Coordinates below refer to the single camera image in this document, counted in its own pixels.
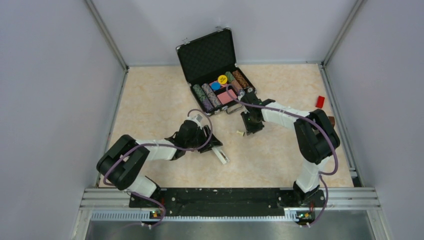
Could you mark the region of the white remote control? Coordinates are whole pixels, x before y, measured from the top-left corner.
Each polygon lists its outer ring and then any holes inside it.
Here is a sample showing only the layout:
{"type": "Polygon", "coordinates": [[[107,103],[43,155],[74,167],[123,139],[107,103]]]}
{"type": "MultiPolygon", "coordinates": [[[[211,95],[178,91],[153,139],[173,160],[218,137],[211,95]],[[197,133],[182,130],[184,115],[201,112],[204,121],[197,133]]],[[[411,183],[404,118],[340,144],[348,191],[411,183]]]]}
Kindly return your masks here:
{"type": "Polygon", "coordinates": [[[227,157],[227,155],[224,153],[220,146],[213,147],[211,150],[223,165],[226,165],[230,162],[230,159],[227,157]]]}

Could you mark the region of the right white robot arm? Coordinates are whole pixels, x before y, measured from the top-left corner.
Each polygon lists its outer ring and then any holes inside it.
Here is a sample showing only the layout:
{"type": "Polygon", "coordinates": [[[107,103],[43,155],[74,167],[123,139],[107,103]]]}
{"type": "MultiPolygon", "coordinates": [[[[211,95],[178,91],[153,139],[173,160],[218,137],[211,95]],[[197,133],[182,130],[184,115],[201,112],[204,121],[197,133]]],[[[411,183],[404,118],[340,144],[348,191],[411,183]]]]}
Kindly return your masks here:
{"type": "Polygon", "coordinates": [[[248,92],[238,100],[245,107],[240,115],[247,135],[261,131],[265,122],[295,132],[303,163],[293,183],[292,197],[297,205],[307,206],[319,190],[319,176],[324,173],[324,165],[341,143],[329,117],[322,109],[308,112],[283,106],[273,99],[262,101],[254,92],[248,92]]]}

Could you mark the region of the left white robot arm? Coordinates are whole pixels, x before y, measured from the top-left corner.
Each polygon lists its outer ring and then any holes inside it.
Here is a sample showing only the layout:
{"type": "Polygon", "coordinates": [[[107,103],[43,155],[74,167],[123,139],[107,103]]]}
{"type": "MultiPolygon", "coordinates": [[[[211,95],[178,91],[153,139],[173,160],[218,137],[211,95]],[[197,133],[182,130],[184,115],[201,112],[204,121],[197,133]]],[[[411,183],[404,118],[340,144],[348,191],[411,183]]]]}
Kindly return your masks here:
{"type": "Polygon", "coordinates": [[[222,151],[223,143],[213,134],[211,123],[202,124],[203,115],[188,115],[172,136],[159,140],[137,140],[122,135],[97,162],[96,170],[103,175],[107,185],[120,191],[140,195],[149,207],[160,202],[160,187],[147,176],[141,175],[145,162],[174,161],[186,152],[212,151],[225,165],[228,157],[222,151]]]}

